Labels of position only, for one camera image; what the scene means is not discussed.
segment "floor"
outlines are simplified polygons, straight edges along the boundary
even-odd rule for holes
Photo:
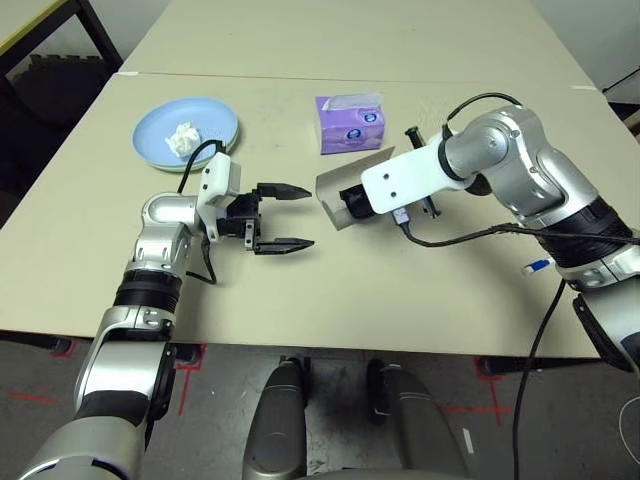
[[[71,392],[86,343],[52,356],[0,342],[0,479],[15,478],[38,445],[72,416]],[[366,362],[379,356],[420,377],[443,406],[480,480],[511,478],[510,429],[518,376],[484,377],[463,355],[208,345],[200,365],[181,366],[167,416],[156,425],[142,479],[240,479],[244,442],[261,389],[283,354],[312,358],[308,471],[396,467],[388,425],[364,414]],[[602,364],[535,372],[521,424],[523,479],[638,478],[617,432],[634,379]],[[640,408],[623,428],[637,447]],[[470,433],[472,451],[463,429]]]

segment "beige table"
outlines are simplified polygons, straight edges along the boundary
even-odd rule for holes
[[[592,86],[527,0],[173,0],[121,71]]]
[[[417,123],[427,135],[472,94],[516,95],[623,218],[640,225],[640,148],[597,92],[495,83],[115,76],[0,231],[1,327],[94,334],[140,230],[142,204],[179,181],[149,167],[132,147],[134,126],[153,107],[187,95],[225,101],[240,118],[240,141],[231,153],[243,167],[243,190],[257,181],[313,190],[318,174],[362,155],[318,154],[313,97],[374,88],[384,94],[384,144],[399,152],[409,148],[406,127]],[[475,105],[456,125],[497,104]],[[194,175],[186,192],[197,184]],[[490,197],[451,192],[436,202],[443,216],[433,221],[416,211],[416,235],[444,239],[510,219]],[[266,238],[295,235],[317,243],[286,257],[258,257],[225,239],[212,255],[221,284],[189,278],[183,287],[177,341],[523,355],[559,280],[552,270],[521,275],[522,265],[544,255],[528,237],[500,235],[427,250],[408,243],[387,217],[337,232],[316,198],[265,200],[263,218]],[[193,268],[203,269],[198,255]],[[541,354],[594,355],[570,295]]]

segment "white wall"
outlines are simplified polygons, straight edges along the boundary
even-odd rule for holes
[[[640,65],[640,0],[531,0],[600,89]],[[640,74],[607,93],[640,103]]]
[[[169,1],[91,0],[91,4],[125,58]],[[611,85],[640,65],[640,0],[531,1],[597,87]],[[75,18],[36,51],[97,55],[91,40]],[[611,90],[607,96],[613,101],[640,103],[640,75]]]
[[[155,23],[170,0],[91,0],[100,21],[122,58],[126,58]],[[41,54],[98,55],[76,17],[71,18],[37,49]]]

